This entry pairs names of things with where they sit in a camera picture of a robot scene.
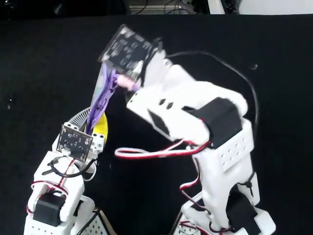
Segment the black fabric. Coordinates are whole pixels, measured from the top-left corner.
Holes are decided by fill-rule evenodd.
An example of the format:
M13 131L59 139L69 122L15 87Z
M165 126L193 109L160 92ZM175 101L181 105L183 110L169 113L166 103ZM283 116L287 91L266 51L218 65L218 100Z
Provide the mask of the black fabric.
M261 104L252 152L259 206L273 217L276 234L311 234L312 22L310 15L187 15L0 23L0 234L22 234L33 174L61 124L89 106L100 70L96 60L125 23L148 39L161 36L168 54L208 50L250 77ZM173 61L198 80L241 92L253 119L252 94L240 77L202 55ZM15 103L7 110L11 94ZM126 110L121 90L107 116L106 153L86 195L120 235L166 234L186 201L179 185L196 176L193 162L115 158L117 147L157 150L169 142Z

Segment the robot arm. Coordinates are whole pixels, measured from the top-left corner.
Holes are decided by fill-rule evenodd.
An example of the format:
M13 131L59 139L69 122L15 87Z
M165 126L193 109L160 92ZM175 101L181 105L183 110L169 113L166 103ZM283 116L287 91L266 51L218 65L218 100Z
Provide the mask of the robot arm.
M96 152L102 152L104 138L100 134L93 133L92 136L78 131L79 126L71 122L65 122L62 126L60 135L52 145L52 151L48 151L43 161L34 174L34 182L31 187L33 192L27 203L27 217L25 222L24 234L58 234L58 235L77 235L81 228L88 222L93 215L95 208L94 202L83 196L85 187L84 179L79 172L86 168L91 161L92 164L86 173L96 173ZM74 153L70 153L69 148L63 149L62 144L77 143L77 148L86 150L85 161L79 161ZM96 151L90 151L88 146L95 146ZM67 175L79 174L75 177L61 177L51 170L51 162L54 167Z
M134 35L126 27L121 31ZM108 51L103 58L112 63ZM127 108L170 141L188 141L192 143L189 148L207 143L193 154L206 213L190 216L190 207L184 205L185 218L208 234L272 234L275 231L272 218L255 207L260 195L250 157L254 148L251 123L243 118L246 100L235 91L196 81L181 66L173 65L165 51L159 48L155 51L146 66L144 81L137 81L143 86L134 93ZM131 78L133 72L125 74ZM144 150L134 154L135 158L120 149L115 154L127 159L156 156ZM169 151L158 154L157 157L170 156Z

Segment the red and white wire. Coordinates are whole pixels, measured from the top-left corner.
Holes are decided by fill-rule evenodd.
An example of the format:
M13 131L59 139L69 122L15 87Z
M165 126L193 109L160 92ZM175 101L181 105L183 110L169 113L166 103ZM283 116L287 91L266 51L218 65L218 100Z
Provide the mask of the red and white wire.
M200 226L197 226L197 225L189 225L188 223L190 223L190 221L182 221L179 223L180 226L184 226L184 227L187 227L187 228L191 228L191 229L197 229L199 231L201 231L203 234L205 235L210 235L205 229L203 229L202 227Z
M65 171L65 174L67 173L68 169L74 164L74 162L75 162L75 159L73 159L73 160L69 163L69 165L68 165L68 167L67 167L67 170ZM62 177L58 185L59 185L59 186L62 186L62 183L63 183L64 180L65 180L65 177Z
M184 190L184 189L186 189L186 188L192 187L193 185L195 185L195 184L199 181L199 179L200 179L200 175L198 174L198 176L196 177L196 179L195 179L194 181L191 181L191 182L182 184L182 185L179 187L180 191L182 191L182 190Z
M183 142L191 143L190 141L180 140L178 143L171 145L170 147L160 150L157 152L148 152L143 149L138 148L118 148L115 150L115 156L124 159L152 159L152 158L165 158L165 157L173 157L173 156L185 156L199 153L209 144L209 141L200 145L194 149L186 150L186 149L178 149L173 150L173 148L179 146Z
M68 191L66 191L63 187L53 183L53 182L50 182L50 181L46 181L46 180L38 180L38 181L35 181L31 184L31 188L34 189L34 186L37 185L37 184L44 184L44 185L47 185L49 186L49 188L52 188L54 190L59 190L60 192L62 192L63 194L65 194L66 196L68 195Z

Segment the circuit board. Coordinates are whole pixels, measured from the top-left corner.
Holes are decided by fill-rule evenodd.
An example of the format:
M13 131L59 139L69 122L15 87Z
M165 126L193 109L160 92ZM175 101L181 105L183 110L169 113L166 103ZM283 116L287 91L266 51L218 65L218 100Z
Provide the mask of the circuit board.
M62 125L57 151L70 151L70 156L85 162L92 145L93 138L84 132Z
M130 30L126 25L122 25L99 60L136 82L139 79L142 64L153 47L139 34Z

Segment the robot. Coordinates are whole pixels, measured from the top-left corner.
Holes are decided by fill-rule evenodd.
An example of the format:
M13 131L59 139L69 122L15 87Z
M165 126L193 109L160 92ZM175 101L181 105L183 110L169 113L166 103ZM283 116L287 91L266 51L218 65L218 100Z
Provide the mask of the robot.
M173 234L275 232L269 213L256 207L260 194L250 156L253 131L251 122L244 118L248 106L241 94L196 81L172 63L159 39L150 43L125 25L99 60L107 65L102 72L110 76L105 84L99 82L103 79L99 77L97 87L111 95L117 85L127 88L127 109L174 142L157 152L118 148L116 157L140 161L192 155L198 177L180 187L188 202L181 207ZM105 126L104 110L110 96L100 90L95 89L90 108L64 123L52 151L47 152L35 172L25 235L92 234L96 225L93 221L102 224L101 234L111 234L105 219L94 211L94 202L83 196L82 172L95 174L97 156L108 134L107 127L98 125ZM192 198L184 189L197 181L202 191Z

